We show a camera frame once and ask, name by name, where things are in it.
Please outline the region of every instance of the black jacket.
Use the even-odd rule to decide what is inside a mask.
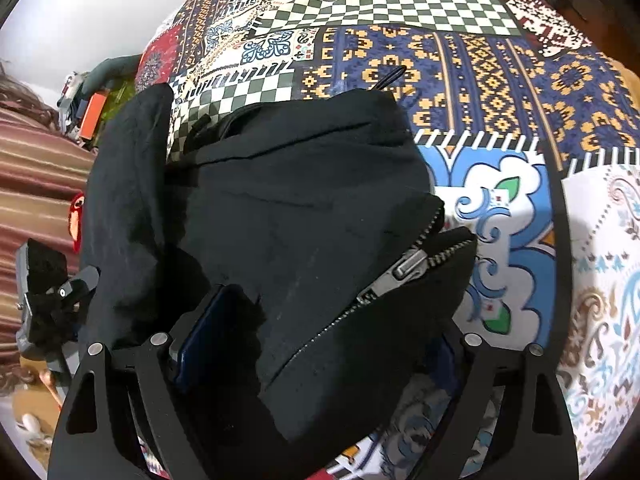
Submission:
[[[138,344],[211,285],[241,285],[254,315],[190,400],[194,423],[216,435],[214,462],[234,478],[243,467],[248,478],[311,473],[388,420],[437,321],[462,299],[475,243],[287,364],[441,209],[404,110],[364,90],[241,108],[165,170],[172,99],[168,86],[151,87],[105,131],[84,205],[81,263],[101,275],[83,347]],[[433,247],[468,236],[441,235]],[[264,456],[247,457],[265,441],[268,452],[251,452]],[[238,453],[243,464],[230,458]]]

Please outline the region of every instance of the black and white stripe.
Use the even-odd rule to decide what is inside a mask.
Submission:
[[[562,172],[562,178],[588,170],[608,166],[609,164],[625,164],[640,168],[640,148],[600,148],[597,152],[587,152],[579,158],[572,158]]]
[[[531,137],[527,139],[523,135],[517,137],[513,137],[511,134],[500,136],[500,134],[488,134],[485,132],[472,134],[468,130],[465,130],[460,136],[457,136],[453,130],[448,132],[433,130],[426,134],[423,130],[419,130],[414,137],[414,141],[418,146],[426,146],[427,148],[432,146],[440,148],[455,146],[454,153],[457,154],[462,148],[471,148],[472,150],[485,148],[487,150],[502,150],[503,152],[506,150],[535,152],[539,138]]]

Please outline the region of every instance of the patterned bedspread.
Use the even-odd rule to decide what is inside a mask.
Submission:
[[[640,396],[640,115],[612,60],[576,28],[543,0],[187,0],[136,84],[174,89],[176,159],[205,113],[371,88],[399,65],[390,90],[447,222],[481,241],[460,329],[552,348],[554,315],[570,310],[558,380],[585,478]],[[456,386],[447,377],[415,376],[389,425],[316,478],[404,479]],[[501,395],[463,476],[481,467]]]

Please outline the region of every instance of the orange box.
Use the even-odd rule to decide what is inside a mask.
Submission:
[[[102,108],[107,101],[107,95],[109,91],[101,90],[92,95],[89,105],[82,118],[82,125],[80,126],[80,137],[86,140],[91,140],[95,133],[95,126],[98,124]]]

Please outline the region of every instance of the metal zipper slider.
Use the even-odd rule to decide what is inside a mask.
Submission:
[[[406,282],[420,278],[428,268],[427,253],[422,249],[409,249],[386,272],[358,294],[356,300],[359,303],[369,303]]]

